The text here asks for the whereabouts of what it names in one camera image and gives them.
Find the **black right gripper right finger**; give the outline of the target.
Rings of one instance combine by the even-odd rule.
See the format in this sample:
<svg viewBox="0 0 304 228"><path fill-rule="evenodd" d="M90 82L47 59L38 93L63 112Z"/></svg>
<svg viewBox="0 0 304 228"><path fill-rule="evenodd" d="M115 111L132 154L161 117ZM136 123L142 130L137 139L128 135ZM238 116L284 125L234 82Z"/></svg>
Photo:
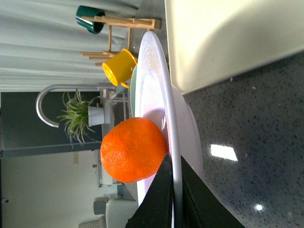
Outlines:
<svg viewBox="0 0 304 228"><path fill-rule="evenodd" d="M242 228L181 157L183 219L185 228Z"/></svg>

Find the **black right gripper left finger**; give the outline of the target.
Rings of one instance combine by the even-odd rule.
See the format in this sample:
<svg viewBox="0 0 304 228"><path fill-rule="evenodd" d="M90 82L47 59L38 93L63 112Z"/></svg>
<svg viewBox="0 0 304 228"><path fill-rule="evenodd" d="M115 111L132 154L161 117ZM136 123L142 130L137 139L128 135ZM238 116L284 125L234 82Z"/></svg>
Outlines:
<svg viewBox="0 0 304 228"><path fill-rule="evenodd" d="M128 219L127 228L170 228L173 207L173 174L167 154L135 214Z"/></svg>

